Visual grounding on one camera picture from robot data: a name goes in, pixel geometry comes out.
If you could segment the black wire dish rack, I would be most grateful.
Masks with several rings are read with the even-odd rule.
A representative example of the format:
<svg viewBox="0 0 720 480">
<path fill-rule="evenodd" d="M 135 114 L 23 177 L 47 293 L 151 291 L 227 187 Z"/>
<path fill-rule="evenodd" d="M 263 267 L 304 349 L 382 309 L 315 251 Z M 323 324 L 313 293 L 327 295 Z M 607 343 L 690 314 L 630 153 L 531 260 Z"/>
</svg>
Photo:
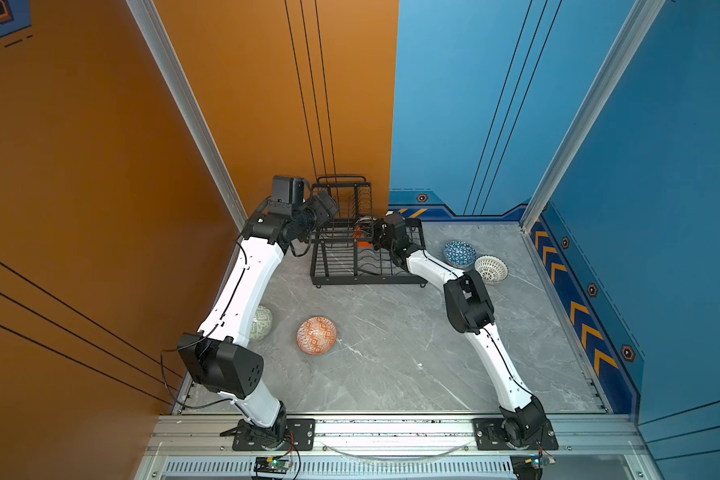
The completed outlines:
<svg viewBox="0 0 720 480">
<path fill-rule="evenodd" d="M 426 281 L 396 266 L 386 250 L 371 245 L 372 185 L 362 175 L 323 175 L 313 184 L 315 192 L 330 194 L 338 213 L 312 237 L 310 277 L 318 288 L 334 285 L 402 284 L 426 286 Z M 366 237 L 353 238 L 362 225 Z"/>
</svg>

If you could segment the green patterned bowl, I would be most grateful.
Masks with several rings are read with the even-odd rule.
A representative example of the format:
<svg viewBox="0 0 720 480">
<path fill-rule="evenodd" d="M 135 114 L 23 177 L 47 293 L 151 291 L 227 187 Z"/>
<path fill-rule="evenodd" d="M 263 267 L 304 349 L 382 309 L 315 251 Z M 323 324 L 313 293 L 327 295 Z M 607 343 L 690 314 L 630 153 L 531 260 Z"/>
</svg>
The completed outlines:
<svg viewBox="0 0 720 480">
<path fill-rule="evenodd" d="M 252 341 L 260 341 L 266 338 L 274 323 L 274 314 L 263 305 L 259 305 L 255 311 L 253 323 L 250 329 L 250 339 Z"/>
</svg>

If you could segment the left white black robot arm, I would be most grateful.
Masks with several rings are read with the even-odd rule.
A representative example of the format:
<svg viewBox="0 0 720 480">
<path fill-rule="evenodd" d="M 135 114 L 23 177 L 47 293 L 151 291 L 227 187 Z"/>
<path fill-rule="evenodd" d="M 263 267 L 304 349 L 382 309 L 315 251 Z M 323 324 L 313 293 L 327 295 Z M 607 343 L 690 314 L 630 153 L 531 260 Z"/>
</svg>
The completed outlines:
<svg viewBox="0 0 720 480">
<path fill-rule="evenodd" d="M 236 433 L 268 449 L 285 441 L 286 409 L 262 380 L 263 358 L 248 348 L 255 313 L 292 242 L 309 240 L 337 212 L 325 191 L 302 201 L 270 197 L 246 221 L 238 259 L 210 313 L 177 345 L 192 380 L 242 413 Z"/>
</svg>

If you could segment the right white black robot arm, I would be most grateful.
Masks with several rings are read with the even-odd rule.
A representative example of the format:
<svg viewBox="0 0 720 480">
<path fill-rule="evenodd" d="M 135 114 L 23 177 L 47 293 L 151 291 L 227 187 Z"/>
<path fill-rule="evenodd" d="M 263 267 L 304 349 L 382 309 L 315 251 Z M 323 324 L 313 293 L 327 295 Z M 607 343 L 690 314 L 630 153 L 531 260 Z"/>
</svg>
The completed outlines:
<svg viewBox="0 0 720 480">
<path fill-rule="evenodd" d="M 449 323 L 474 347 L 494 386 L 505 441 L 514 449 L 541 449 L 552 432 L 551 423 L 504 346 L 482 277 L 473 269 L 462 270 L 430 255 L 409 237 L 406 219 L 399 213 L 374 221 L 371 244 L 387 251 L 397 267 L 442 292 Z"/>
</svg>

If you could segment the red orange patterned bowl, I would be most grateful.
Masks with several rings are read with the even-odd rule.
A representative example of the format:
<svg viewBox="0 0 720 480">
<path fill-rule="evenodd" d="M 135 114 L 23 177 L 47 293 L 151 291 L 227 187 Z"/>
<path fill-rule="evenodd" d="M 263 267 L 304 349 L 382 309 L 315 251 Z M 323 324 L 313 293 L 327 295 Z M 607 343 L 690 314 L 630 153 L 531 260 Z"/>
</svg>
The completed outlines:
<svg viewBox="0 0 720 480">
<path fill-rule="evenodd" d="M 297 330 L 299 349 L 307 355 L 327 353 L 336 343 L 338 331 L 335 324 L 325 317 L 312 317 Z"/>
</svg>

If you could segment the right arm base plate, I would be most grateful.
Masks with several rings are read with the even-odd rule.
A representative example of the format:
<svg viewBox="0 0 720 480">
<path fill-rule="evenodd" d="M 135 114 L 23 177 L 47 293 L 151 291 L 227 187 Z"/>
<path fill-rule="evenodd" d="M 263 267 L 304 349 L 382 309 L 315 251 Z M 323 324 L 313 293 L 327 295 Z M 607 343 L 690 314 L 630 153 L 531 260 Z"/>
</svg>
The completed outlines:
<svg viewBox="0 0 720 480">
<path fill-rule="evenodd" d="M 559 449 L 556 431 L 549 420 L 535 430 L 504 418 L 475 418 L 472 427 L 480 451 Z"/>
</svg>

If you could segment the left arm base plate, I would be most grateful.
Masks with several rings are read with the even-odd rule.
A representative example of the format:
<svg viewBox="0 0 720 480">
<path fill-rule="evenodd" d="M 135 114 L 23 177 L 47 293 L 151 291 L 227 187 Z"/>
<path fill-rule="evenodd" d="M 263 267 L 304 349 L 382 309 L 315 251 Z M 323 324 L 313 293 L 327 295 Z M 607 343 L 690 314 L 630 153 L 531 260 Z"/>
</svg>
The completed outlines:
<svg viewBox="0 0 720 480">
<path fill-rule="evenodd" d="M 277 420 L 272 427 L 259 427 L 240 420 L 236 426 L 232 449 L 241 452 L 287 450 L 295 446 L 299 452 L 311 451 L 314 445 L 316 420 L 291 418 Z"/>
</svg>

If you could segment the white brown striped bowl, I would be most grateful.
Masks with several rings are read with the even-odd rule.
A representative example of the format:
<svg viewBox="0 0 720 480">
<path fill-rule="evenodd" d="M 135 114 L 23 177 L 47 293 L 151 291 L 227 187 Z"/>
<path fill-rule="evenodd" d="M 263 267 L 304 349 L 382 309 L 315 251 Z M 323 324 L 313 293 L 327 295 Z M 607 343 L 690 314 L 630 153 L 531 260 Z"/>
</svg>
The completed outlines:
<svg viewBox="0 0 720 480">
<path fill-rule="evenodd" d="M 504 261 L 491 255 L 478 257 L 474 263 L 474 268 L 487 284 L 498 284 L 505 280 L 509 274 L 509 269 Z"/>
</svg>

